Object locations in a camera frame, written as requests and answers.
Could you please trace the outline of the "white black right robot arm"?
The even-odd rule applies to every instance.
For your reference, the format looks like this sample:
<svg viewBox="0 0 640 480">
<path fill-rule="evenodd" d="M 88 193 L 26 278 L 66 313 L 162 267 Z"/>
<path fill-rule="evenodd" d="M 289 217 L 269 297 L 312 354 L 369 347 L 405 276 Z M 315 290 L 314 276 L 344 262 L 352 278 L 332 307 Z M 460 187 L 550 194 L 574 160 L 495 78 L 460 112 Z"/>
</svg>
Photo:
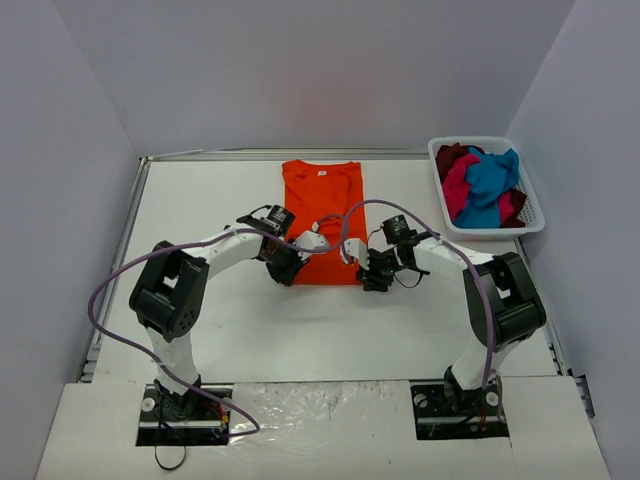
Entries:
<svg viewBox="0 0 640 480">
<path fill-rule="evenodd" d="M 411 229 L 403 215 L 381 224 L 388 249 L 348 238 L 342 258 L 358 264 L 366 291 L 386 292 L 395 275 L 411 270 L 436 274 L 464 289 L 471 340 L 443 377 L 446 406 L 465 413 L 488 389 L 506 357 L 541 329 L 545 308 L 524 260 L 515 252 L 489 254 L 455 244 L 429 231 Z"/>
</svg>

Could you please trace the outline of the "orange t shirt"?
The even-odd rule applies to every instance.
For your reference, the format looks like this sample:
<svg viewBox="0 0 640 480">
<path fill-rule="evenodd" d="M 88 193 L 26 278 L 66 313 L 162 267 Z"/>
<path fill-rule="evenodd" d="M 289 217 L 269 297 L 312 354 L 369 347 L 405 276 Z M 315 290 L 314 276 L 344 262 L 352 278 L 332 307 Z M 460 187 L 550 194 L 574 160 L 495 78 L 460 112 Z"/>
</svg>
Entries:
<svg viewBox="0 0 640 480">
<path fill-rule="evenodd" d="M 341 239 L 341 218 L 364 200 L 361 164 L 316 165 L 292 160 L 282 164 L 285 208 L 295 214 L 289 233 L 295 237 L 319 223 L 319 233 L 335 245 Z M 357 265 L 347 265 L 338 250 L 314 255 L 296 275 L 295 285 L 356 285 Z"/>
</svg>

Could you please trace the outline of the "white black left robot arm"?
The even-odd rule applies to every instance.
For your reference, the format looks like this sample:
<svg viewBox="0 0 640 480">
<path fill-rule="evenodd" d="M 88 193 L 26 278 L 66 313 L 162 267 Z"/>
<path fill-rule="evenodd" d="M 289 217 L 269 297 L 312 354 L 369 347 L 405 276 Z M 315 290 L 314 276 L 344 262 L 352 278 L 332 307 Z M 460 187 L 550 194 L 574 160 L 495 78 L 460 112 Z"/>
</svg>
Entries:
<svg viewBox="0 0 640 480">
<path fill-rule="evenodd" d="M 174 374 L 159 370 L 154 380 L 165 406 L 179 418 L 195 415 L 201 406 L 201 376 L 192 354 L 190 330 L 213 276 L 249 259 L 266 264 L 277 283 L 290 286 L 310 261 L 311 250 L 328 245 L 324 236 L 305 230 L 289 238 L 295 215 L 275 205 L 265 217 L 244 215 L 214 237 L 206 247 L 177 250 L 147 261 L 129 298 L 129 307 L 145 328 L 153 352 Z"/>
</svg>

